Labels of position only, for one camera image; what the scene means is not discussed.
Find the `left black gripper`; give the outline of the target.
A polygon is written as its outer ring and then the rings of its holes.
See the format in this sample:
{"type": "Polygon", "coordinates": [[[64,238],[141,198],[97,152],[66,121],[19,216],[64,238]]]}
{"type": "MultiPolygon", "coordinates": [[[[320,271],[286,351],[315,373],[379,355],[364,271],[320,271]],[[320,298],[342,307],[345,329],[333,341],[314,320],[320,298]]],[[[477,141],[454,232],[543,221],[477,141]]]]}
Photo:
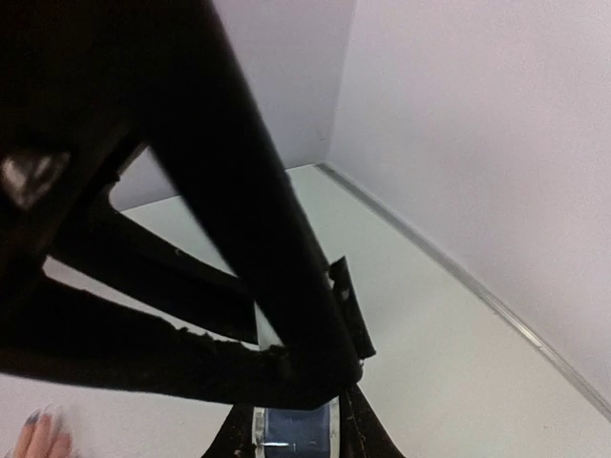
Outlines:
{"type": "Polygon", "coordinates": [[[107,196],[140,138],[129,117],[139,1],[1,5],[1,263],[43,260],[74,207],[107,196]]]}

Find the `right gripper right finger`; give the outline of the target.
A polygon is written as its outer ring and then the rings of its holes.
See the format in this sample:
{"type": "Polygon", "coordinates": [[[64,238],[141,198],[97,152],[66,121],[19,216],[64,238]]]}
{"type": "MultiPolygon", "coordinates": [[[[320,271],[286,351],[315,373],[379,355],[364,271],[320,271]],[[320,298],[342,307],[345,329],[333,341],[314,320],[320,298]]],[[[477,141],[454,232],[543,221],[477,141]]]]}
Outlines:
{"type": "Polygon", "coordinates": [[[341,458],[404,458],[358,385],[340,396],[341,458]]]}

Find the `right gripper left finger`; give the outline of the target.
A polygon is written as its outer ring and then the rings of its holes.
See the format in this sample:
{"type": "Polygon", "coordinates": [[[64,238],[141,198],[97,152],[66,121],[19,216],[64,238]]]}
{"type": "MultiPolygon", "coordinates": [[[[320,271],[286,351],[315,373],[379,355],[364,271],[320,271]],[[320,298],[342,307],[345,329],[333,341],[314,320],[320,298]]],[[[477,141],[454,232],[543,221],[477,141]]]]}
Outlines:
{"type": "Polygon", "coordinates": [[[253,407],[233,406],[204,458],[255,458],[253,407]]]}

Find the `blue nail polish bottle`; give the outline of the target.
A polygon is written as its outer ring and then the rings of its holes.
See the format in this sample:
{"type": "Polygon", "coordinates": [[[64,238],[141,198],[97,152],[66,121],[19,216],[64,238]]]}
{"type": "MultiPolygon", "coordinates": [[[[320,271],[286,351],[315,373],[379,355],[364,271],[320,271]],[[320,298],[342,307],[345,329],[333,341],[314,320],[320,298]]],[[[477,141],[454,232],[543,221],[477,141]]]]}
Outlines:
{"type": "Polygon", "coordinates": [[[340,398],[314,410],[255,407],[252,443],[259,458],[338,458],[340,398]]]}

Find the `mannequin hand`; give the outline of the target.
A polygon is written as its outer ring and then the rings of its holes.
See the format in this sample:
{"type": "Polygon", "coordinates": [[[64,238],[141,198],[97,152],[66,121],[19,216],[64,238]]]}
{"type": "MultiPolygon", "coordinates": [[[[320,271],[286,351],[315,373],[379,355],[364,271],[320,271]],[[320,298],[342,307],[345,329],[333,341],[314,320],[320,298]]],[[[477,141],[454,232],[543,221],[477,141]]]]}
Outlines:
{"type": "Polygon", "coordinates": [[[7,457],[69,458],[73,456],[73,437],[64,427],[62,415],[49,408],[33,412],[22,426],[7,457]]]}

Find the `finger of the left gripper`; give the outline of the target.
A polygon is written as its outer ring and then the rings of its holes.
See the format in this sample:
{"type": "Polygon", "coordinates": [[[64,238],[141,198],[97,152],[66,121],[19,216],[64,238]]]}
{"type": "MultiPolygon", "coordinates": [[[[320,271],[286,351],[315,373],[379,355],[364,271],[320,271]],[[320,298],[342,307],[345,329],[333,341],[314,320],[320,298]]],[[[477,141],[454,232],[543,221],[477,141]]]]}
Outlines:
{"type": "Polygon", "coordinates": [[[284,351],[254,351],[254,300],[113,209],[79,206],[56,240],[1,204],[1,369],[63,385],[287,406],[284,351]]]}
{"type": "Polygon", "coordinates": [[[209,1],[147,1],[133,119],[284,352],[224,356],[204,392],[230,404],[312,409],[362,366],[327,264],[221,19],[209,1]]]}

